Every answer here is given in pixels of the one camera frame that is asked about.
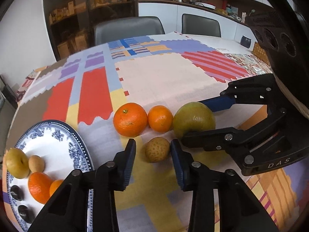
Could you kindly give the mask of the green-brown apple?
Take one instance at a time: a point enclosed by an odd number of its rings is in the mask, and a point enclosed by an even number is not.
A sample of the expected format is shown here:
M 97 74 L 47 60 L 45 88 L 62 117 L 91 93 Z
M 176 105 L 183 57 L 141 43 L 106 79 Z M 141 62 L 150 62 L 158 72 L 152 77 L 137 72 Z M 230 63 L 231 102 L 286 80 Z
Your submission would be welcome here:
M 216 128 L 213 112 L 200 102 L 189 102 L 175 113 L 172 123 L 177 139 L 188 132 L 209 131 Z

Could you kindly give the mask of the orange mandarin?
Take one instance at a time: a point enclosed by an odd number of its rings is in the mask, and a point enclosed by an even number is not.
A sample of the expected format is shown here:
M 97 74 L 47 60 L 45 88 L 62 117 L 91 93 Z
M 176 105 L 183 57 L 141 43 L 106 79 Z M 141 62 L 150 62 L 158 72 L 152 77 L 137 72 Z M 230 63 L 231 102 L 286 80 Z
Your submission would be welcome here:
M 58 189 L 58 187 L 63 183 L 63 180 L 55 180 L 51 183 L 49 194 L 52 196 L 54 192 Z

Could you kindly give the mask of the large orange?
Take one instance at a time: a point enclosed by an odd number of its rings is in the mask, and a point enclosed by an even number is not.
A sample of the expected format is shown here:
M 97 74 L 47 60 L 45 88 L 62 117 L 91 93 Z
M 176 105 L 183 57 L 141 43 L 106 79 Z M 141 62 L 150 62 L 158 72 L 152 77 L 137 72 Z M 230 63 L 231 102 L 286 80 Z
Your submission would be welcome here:
M 49 190 L 52 183 L 53 179 L 45 173 L 34 172 L 29 176 L 28 189 L 37 202 L 46 204 L 50 198 Z

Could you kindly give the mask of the dark purple plum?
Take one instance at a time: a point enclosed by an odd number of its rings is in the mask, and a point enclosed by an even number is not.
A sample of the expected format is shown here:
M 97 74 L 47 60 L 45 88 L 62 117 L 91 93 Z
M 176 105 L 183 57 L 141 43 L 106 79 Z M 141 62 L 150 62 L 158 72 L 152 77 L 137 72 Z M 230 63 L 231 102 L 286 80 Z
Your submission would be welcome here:
M 10 194 L 11 194 L 12 198 L 15 199 L 15 200 L 18 200 L 18 201 L 24 200 L 24 193 L 23 193 L 22 189 L 17 185 L 13 185 L 10 188 Z

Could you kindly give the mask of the small brown round fruit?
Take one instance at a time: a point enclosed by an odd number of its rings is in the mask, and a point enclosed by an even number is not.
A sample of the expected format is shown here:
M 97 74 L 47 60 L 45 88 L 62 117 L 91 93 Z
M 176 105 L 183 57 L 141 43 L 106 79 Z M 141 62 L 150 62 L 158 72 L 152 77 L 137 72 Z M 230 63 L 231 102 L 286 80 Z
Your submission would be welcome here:
M 45 161 L 38 155 L 32 155 L 28 160 L 28 166 L 31 173 L 44 172 Z

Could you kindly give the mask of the large yellow-green pear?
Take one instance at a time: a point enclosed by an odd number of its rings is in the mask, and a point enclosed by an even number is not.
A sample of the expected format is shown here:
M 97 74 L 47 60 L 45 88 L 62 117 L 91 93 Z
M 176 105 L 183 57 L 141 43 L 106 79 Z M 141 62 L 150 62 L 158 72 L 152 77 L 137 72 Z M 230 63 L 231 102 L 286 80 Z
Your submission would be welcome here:
M 5 155 L 8 172 L 17 179 L 28 177 L 30 173 L 28 157 L 18 148 L 10 148 Z

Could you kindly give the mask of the floral patterned mat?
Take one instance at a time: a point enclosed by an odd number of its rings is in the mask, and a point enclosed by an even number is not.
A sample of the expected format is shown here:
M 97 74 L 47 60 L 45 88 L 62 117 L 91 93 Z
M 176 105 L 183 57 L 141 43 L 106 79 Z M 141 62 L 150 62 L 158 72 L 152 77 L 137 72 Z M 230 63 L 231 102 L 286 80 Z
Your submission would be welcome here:
M 222 48 L 217 50 L 247 70 L 250 75 L 272 73 L 270 66 L 253 54 L 225 53 L 226 49 Z

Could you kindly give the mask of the small orange tangerine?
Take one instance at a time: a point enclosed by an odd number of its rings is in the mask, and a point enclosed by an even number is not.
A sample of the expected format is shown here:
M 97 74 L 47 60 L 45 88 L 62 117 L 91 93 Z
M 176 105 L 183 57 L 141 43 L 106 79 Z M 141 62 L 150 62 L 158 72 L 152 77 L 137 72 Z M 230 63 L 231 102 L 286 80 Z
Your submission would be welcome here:
M 163 105 L 157 105 L 148 112 L 148 124 L 153 131 L 166 133 L 173 123 L 172 112 Z

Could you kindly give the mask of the small tan round fruit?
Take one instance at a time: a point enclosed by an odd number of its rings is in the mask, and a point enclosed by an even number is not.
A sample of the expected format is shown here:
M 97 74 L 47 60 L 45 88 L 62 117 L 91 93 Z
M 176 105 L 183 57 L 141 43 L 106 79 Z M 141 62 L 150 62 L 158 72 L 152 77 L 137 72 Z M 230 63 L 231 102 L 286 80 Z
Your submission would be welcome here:
M 155 137 L 145 145 L 144 153 L 149 162 L 161 162 L 169 156 L 170 143 L 163 137 Z

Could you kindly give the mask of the blue white porcelain plate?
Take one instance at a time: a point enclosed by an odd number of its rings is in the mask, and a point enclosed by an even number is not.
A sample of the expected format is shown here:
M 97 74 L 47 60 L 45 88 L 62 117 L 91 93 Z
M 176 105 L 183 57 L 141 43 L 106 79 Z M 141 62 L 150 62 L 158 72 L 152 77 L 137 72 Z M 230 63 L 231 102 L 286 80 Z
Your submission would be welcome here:
M 53 180 L 64 180 L 74 169 L 82 172 L 94 170 L 86 145 L 80 135 L 68 124 L 59 120 L 45 120 L 30 127 L 17 141 L 16 148 L 28 157 L 38 155 L 45 161 L 44 173 Z M 6 172 L 3 181 L 3 197 L 7 216 L 18 231 L 27 231 L 30 224 L 18 213 L 18 206 L 31 208 L 34 215 L 43 208 L 29 193 L 28 179 L 17 179 Z M 12 198 L 10 188 L 19 186 L 24 193 L 24 200 Z

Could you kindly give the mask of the woven wicker basket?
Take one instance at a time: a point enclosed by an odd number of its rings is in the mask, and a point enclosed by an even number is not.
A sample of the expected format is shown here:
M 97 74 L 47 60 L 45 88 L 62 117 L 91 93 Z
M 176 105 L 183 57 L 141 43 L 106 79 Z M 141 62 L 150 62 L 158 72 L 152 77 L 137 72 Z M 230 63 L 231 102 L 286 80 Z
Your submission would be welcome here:
M 252 54 L 261 59 L 266 64 L 270 65 L 266 51 L 263 48 L 261 48 L 257 42 L 255 42 L 254 44 Z

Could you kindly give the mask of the dark blue mug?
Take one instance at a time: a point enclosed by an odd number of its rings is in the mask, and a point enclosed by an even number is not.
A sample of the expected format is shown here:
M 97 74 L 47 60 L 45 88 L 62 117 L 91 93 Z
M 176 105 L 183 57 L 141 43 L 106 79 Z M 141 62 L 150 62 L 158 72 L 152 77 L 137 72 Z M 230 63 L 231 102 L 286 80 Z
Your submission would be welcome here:
M 245 48 L 250 48 L 251 46 L 251 39 L 246 37 L 246 36 L 242 36 L 241 40 L 240 40 L 240 44 L 245 47 Z

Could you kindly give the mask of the grey chair right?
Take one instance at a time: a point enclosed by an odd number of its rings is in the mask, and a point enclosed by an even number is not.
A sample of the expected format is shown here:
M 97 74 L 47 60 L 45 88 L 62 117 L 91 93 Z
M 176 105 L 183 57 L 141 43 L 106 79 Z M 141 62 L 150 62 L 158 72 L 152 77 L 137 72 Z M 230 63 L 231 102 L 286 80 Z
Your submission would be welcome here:
M 221 29 L 218 21 L 191 14 L 182 15 L 182 33 L 221 37 Z

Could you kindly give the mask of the grey chair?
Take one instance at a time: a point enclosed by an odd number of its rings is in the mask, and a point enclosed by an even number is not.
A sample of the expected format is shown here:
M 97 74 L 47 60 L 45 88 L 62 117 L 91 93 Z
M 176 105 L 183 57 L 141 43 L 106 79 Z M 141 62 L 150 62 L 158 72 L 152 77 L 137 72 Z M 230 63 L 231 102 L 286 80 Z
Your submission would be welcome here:
M 221 37 L 221 29 L 218 21 L 191 14 L 182 15 L 182 33 Z
M 160 19 L 154 16 L 120 18 L 99 23 L 94 27 L 96 46 L 126 38 L 164 34 Z

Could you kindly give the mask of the white counter cabinet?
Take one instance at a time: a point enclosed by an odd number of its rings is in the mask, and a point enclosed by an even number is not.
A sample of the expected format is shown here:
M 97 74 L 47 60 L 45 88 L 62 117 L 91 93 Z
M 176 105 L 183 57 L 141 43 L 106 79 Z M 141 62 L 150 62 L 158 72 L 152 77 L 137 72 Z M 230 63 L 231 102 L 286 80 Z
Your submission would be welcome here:
M 241 42 L 242 37 L 251 40 L 253 46 L 257 39 L 252 30 L 233 19 L 208 10 L 178 3 L 138 1 L 138 16 L 157 17 L 165 33 L 179 32 L 192 35 L 214 36 L 218 26 L 221 38 Z

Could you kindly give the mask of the colourful patchwork tablecloth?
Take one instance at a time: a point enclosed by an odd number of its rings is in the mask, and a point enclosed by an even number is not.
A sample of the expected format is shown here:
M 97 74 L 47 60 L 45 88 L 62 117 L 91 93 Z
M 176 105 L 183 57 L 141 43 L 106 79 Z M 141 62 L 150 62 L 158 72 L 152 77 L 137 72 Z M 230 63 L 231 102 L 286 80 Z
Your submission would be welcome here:
M 143 36 L 95 46 L 59 61 L 38 75 L 21 100 L 7 148 L 42 120 L 57 119 L 83 139 L 94 169 L 123 150 L 113 116 L 134 102 L 148 111 L 164 105 L 173 114 L 184 104 L 219 96 L 228 82 L 251 76 L 225 53 L 247 54 L 232 40 L 178 32 Z M 234 105 L 216 116 L 216 127 L 248 129 L 266 117 L 266 107 Z M 145 161 L 142 147 L 159 134 L 147 127 L 135 137 L 137 153 L 130 184 L 116 192 L 120 231 L 186 231 L 192 193 L 177 185 L 171 158 Z M 241 176 L 281 231 L 288 231 L 308 201 L 308 158 L 276 171 Z

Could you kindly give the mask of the grey chair left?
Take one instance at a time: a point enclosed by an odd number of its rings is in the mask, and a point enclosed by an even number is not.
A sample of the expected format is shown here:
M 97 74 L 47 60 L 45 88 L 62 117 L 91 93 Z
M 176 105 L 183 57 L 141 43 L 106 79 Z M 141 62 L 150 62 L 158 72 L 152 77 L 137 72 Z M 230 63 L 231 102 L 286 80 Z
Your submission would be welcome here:
M 96 46 L 126 38 L 164 34 L 160 19 L 154 16 L 120 18 L 99 23 L 94 27 Z

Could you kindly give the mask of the dark wooden shelf cabinet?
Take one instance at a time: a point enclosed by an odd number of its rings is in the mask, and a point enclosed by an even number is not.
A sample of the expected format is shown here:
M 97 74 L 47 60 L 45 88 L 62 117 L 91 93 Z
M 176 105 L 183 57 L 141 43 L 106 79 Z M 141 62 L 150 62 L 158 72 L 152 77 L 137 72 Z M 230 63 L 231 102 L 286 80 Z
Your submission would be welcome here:
M 95 45 L 97 24 L 136 15 L 134 0 L 43 0 L 56 60 Z

